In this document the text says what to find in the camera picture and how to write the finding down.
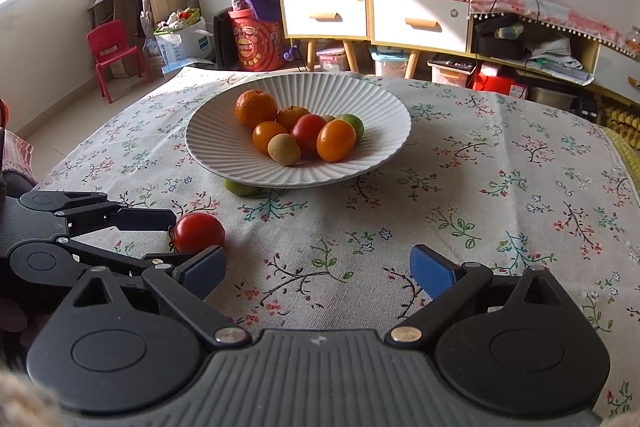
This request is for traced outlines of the white ribbed plate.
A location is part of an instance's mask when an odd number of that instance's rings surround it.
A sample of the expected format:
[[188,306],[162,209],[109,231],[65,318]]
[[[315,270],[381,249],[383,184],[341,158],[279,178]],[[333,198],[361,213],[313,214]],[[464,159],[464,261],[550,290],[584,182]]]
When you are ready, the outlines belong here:
[[356,178],[400,152],[406,106],[355,75],[280,74],[216,94],[191,117],[186,147],[235,183],[299,188]]

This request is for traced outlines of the brown kiwi fruit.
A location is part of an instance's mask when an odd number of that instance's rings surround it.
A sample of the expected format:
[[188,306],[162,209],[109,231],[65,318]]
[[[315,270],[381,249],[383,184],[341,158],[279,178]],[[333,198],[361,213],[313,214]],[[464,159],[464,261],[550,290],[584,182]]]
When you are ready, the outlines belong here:
[[275,135],[269,141],[267,150],[269,156],[284,167],[294,166],[302,157],[302,152],[296,140],[288,133]]

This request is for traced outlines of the green fruit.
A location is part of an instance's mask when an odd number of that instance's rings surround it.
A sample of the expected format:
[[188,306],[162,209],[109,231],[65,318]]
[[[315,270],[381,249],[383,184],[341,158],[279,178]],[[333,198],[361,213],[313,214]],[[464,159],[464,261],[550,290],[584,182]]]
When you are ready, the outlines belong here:
[[224,181],[222,181],[222,183],[224,184],[224,188],[228,192],[230,192],[231,194],[234,194],[236,196],[254,197],[254,196],[259,195],[260,193],[262,193],[262,189],[260,187],[254,187],[254,186],[251,186],[251,185],[235,182],[235,181],[232,181],[230,179],[224,179]]
[[342,114],[337,117],[338,120],[345,121],[350,124],[356,132],[356,140],[359,141],[364,133],[364,124],[362,120],[354,114]]

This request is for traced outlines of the white cardboard box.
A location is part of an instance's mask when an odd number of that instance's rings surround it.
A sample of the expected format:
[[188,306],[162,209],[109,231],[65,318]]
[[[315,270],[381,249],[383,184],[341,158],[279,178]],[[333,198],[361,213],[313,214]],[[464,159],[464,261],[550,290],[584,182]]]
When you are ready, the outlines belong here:
[[213,51],[206,21],[201,17],[195,24],[182,29],[156,34],[155,40],[166,64],[187,58],[206,58]]

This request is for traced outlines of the green fruit under plate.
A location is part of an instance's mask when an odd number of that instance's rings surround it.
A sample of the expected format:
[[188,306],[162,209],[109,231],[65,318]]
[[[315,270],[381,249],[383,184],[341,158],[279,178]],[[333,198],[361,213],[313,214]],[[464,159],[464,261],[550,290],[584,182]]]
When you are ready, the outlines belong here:
[[254,187],[254,186],[251,186],[251,185],[235,182],[235,181],[232,181],[230,179],[224,179],[224,181],[222,181],[222,183],[224,184],[224,188],[228,192],[230,192],[231,194],[234,194],[236,196],[254,197],[254,196],[259,195],[260,193],[262,193],[262,189],[260,187]]

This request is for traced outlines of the red plastic chair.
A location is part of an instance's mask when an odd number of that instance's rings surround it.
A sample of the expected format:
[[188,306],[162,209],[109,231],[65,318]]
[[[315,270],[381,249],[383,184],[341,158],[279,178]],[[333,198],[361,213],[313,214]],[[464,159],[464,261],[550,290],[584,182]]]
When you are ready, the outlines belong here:
[[142,49],[130,46],[127,29],[122,20],[111,20],[96,26],[87,34],[87,42],[94,60],[94,72],[98,80],[102,98],[108,104],[113,102],[111,92],[107,88],[103,72],[116,62],[132,56],[136,60],[137,73],[145,75],[149,81],[153,80],[151,69],[145,60]]

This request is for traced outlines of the red gift box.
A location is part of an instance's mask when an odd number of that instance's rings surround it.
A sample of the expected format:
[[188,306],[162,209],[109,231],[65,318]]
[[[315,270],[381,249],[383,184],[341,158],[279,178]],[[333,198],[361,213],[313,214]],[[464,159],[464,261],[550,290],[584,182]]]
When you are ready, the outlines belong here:
[[272,72],[285,64],[285,36],[281,22],[258,20],[252,9],[230,10],[240,67],[247,72]]

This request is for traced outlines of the large orange mandarin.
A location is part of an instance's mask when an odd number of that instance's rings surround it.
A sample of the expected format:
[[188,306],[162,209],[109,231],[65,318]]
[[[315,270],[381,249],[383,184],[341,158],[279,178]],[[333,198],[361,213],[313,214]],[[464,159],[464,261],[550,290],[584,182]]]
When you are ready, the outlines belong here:
[[247,90],[241,93],[234,104],[234,116],[242,126],[253,130],[264,121],[277,118],[276,100],[266,91]]

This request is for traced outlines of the floral tablecloth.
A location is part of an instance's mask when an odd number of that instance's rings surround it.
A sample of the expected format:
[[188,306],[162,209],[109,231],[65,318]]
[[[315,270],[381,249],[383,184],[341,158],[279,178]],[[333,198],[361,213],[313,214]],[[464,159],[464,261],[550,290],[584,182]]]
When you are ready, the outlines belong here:
[[412,129],[384,166],[332,186],[228,192],[186,147],[191,115],[241,74],[187,70],[107,121],[40,182],[137,208],[206,211],[227,233],[210,303],[259,331],[390,325],[425,306],[412,246],[497,273],[547,265],[608,347],[597,410],[639,407],[639,189],[604,129],[503,95],[383,78]]

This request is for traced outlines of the pink floral cover cloth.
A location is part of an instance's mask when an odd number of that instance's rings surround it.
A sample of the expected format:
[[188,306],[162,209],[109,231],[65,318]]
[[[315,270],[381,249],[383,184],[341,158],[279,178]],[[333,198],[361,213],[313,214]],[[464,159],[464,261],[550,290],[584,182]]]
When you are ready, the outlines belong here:
[[534,22],[549,24],[556,28],[576,31],[618,52],[634,55],[627,46],[625,37],[612,26],[576,9],[552,0],[456,0],[468,2],[472,13],[514,13]]

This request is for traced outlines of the red tomato with stem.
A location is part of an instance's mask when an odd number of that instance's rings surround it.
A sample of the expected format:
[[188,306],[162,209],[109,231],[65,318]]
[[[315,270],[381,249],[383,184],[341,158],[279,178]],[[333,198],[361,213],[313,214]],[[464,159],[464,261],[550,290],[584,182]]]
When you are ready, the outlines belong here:
[[181,254],[198,254],[212,246],[224,246],[226,231],[221,222],[206,212],[182,216],[171,229],[171,240]]

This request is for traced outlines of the small orange mandarin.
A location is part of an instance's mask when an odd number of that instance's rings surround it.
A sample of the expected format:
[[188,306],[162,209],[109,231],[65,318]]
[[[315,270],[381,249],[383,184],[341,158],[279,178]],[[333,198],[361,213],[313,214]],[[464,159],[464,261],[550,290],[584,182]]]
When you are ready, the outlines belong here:
[[306,107],[298,105],[290,105],[284,109],[280,109],[277,115],[276,121],[282,124],[286,130],[291,131],[299,118],[309,114],[309,110]]

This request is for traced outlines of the small orange tomato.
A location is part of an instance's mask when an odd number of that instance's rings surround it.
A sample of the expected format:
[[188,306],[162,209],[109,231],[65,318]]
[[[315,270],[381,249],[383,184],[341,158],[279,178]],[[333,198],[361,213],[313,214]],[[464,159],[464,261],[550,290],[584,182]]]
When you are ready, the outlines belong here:
[[279,134],[288,134],[288,130],[277,121],[263,121],[258,124],[252,133],[252,142],[254,147],[260,153],[268,155],[268,145],[272,138]]

